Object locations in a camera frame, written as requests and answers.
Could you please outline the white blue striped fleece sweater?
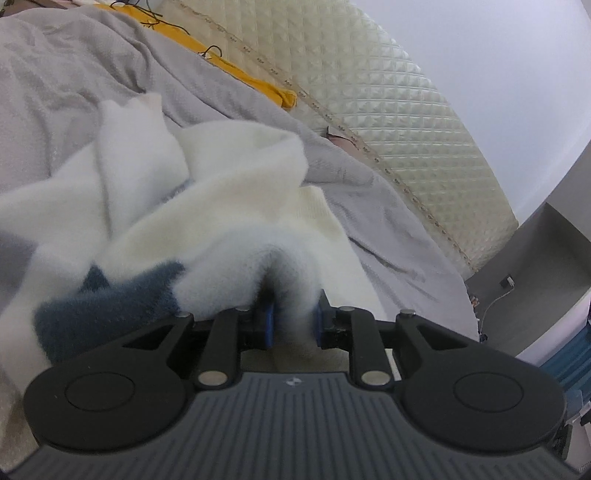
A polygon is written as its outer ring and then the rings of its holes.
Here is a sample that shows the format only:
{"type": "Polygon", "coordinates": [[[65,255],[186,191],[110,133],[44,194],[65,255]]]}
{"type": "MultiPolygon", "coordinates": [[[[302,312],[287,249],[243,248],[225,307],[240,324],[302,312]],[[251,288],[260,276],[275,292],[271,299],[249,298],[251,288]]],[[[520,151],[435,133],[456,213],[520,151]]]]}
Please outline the white blue striped fleece sweater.
{"type": "Polygon", "coordinates": [[[321,296],[384,308],[301,138],[250,121],[171,133],[160,98],[105,101],[94,140],[49,179],[1,197],[1,372],[17,391],[50,366],[187,312],[198,320],[276,297],[274,369],[342,370],[315,346],[321,296]]]}

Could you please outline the pink pillow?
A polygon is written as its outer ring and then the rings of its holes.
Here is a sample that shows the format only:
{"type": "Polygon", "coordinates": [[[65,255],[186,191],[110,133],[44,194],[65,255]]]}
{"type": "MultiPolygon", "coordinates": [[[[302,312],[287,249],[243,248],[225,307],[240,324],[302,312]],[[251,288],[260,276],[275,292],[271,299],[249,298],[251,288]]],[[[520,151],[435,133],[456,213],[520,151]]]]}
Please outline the pink pillow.
{"type": "Polygon", "coordinates": [[[353,143],[351,139],[342,136],[341,133],[335,131],[332,127],[325,129],[325,138],[331,141],[335,146],[342,148],[342,150],[348,151],[351,155],[358,151],[358,148],[356,148],[355,143],[353,143]]]}

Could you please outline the grey wardrobe cabinet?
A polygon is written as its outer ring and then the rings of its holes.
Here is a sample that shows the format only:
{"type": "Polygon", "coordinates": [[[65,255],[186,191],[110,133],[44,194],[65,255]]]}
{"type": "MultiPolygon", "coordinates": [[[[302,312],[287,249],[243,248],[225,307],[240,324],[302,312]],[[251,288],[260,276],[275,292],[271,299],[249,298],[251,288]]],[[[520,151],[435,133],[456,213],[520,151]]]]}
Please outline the grey wardrobe cabinet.
{"type": "Polygon", "coordinates": [[[512,275],[515,290],[489,311],[484,343],[544,363],[586,323],[590,303],[590,148],[586,147],[505,247],[466,281],[486,306],[512,275]]]}

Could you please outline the cream quilted headboard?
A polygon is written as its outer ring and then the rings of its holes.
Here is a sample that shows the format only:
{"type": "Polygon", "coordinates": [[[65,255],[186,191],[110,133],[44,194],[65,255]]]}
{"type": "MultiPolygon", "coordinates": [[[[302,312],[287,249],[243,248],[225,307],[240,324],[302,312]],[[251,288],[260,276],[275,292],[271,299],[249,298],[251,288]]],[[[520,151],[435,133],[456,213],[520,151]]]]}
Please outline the cream quilted headboard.
{"type": "Polygon", "coordinates": [[[451,105],[353,3],[166,1],[160,10],[246,73],[294,91],[294,118],[351,139],[462,276],[516,231],[493,170],[451,105]]]}

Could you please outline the grey bed duvet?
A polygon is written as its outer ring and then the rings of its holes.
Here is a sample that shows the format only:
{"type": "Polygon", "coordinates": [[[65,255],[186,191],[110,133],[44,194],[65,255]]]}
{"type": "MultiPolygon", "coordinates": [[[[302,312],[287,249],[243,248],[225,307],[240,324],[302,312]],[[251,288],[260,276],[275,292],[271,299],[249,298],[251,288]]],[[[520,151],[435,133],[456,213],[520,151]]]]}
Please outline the grey bed duvet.
{"type": "MultiPolygon", "coordinates": [[[[469,338],[477,320],[464,281],[407,208],[369,167],[318,136],[269,99],[135,20],[109,10],[28,10],[1,23],[1,197],[51,178],[95,138],[101,103],[160,98],[177,133],[200,123],[250,121],[297,134],[304,182],[329,210],[391,320],[411,308],[469,338]]],[[[36,447],[21,396],[1,372],[1,464],[36,447]]]]}

